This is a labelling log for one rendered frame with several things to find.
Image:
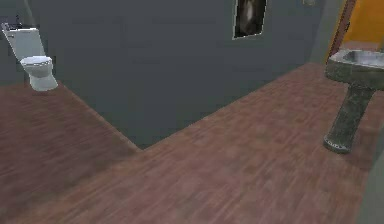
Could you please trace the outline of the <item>small dark object on toilet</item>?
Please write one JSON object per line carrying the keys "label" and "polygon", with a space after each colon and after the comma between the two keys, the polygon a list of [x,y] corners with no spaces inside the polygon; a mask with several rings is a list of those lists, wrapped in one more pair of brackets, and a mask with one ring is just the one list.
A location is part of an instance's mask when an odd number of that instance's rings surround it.
{"label": "small dark object on toilet", "polygon": [[17,30],[22,29],[23,24],[22,23],[8,23],[8,22],[2,22],[0,24],[0,27],[3,31],[10,31],[10,30]]}

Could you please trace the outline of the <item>grey pedestal sink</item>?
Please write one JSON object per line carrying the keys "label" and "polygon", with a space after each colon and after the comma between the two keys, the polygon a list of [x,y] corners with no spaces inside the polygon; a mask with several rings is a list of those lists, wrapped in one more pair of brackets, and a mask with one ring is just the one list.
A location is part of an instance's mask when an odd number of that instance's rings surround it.
{"label": "grey pedestal sink", "polygon": [[384,52],[342,49],[329,57],[325,77],[348,85],[343,103],[324,146],[339,154],[351,152],[353,139],[376,91],[384,91]]}

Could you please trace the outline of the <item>dark framed wall picture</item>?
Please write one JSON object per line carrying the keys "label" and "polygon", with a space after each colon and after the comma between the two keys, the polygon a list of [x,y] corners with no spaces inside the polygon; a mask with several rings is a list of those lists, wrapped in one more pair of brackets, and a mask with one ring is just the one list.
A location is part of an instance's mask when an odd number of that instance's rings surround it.
{"label": "dark framed wall picture", "polygon": [[237,0],[234,26],[234,39],[260,35],[267,0]]}

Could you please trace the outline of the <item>brown room door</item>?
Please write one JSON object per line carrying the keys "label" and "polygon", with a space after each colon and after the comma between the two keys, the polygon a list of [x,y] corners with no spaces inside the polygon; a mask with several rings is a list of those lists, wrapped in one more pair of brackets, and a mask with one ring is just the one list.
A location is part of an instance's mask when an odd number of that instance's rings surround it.
{"label": "brown room door", "polygon": [[331,57],[339,50],[343,42],[343,38],[349,29],[350,18],[353,13],[356,2],[357,0],[345,0],[342,11],[337,21],[335,33],[330,42],[327,58]]}

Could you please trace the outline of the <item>white toilet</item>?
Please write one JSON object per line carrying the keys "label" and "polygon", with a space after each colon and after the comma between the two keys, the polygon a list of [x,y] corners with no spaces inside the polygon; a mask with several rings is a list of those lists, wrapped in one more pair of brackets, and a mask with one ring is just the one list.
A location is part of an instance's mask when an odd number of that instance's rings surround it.
{"label": "white toilet", "polygon": [[58,87],[53,76],[53,60],[47,56],[37,28],[3,30],[16,59],[29,76],[35,91],[49,91]]}

